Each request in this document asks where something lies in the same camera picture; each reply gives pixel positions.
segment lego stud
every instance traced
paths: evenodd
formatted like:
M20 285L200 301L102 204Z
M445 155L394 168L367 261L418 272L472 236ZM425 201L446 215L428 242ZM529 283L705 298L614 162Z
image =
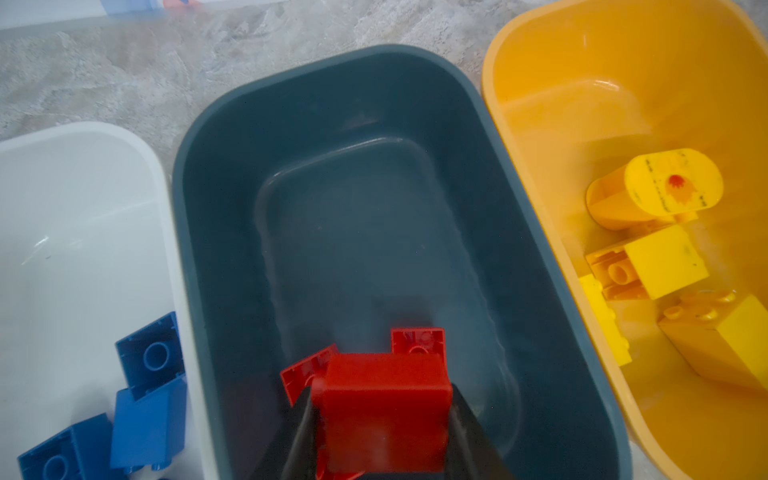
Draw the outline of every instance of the lego stud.
M684 311L682 306L671 306L664 311L664 316L670 320L676 320L680 318Z
M608 276L618 285L628 285L637 280L637 271L632 262L625 258L608 267Z
M680 295L680 302L685 305L690 305L694 303L698 297L699 294L696 292L684 293L683 295Z
M152 372L164 369L170 359L170 349L166 342L155 342L144 351L144 366Z
M64 480L69 473L69 463L61 455L55 455L43 465L43 480Z
M736 292L733 290L721 290L715 293L715 300L718 303L731 303L736 299Z
M424 347L424 345L428 346L428 345L433 345L435 343L435 339L432 335L432 332L429 330L425 330L421 332L421 335L419 335L418 333L414 333L414 339L416 339L416 337L418 337L417 341L421 342L421 344L416 344L411 346L411 348L408 349L408 353L429 353L429 350L427 350L426 347Z
M701 322L708 322L717 318L717 311L708 305L696 306L694 316Z

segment yellow lego brick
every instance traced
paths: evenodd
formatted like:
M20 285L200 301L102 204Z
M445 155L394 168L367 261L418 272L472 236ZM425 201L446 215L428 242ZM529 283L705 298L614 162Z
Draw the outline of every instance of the yellow lego brick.
M768 310L754 295L688 293L659 327L699 375L768 390Z
M587 209L598 224L623 230L644 222L683 222L723 196L723 177L706 155L690 148L645 154L587 189Z
M603 298L603 286L593 275L585 275L579 278L584 292L587 294L587 300L592 307L594 315L598 318L600 328L603 330L608 346L614 354L614 358L619 366L627 365L632 361L629 355L629 342L619 330L616 324L616 312L608 306Z
M617 243L586 258L608 300L655 300L710 275L679 225Z

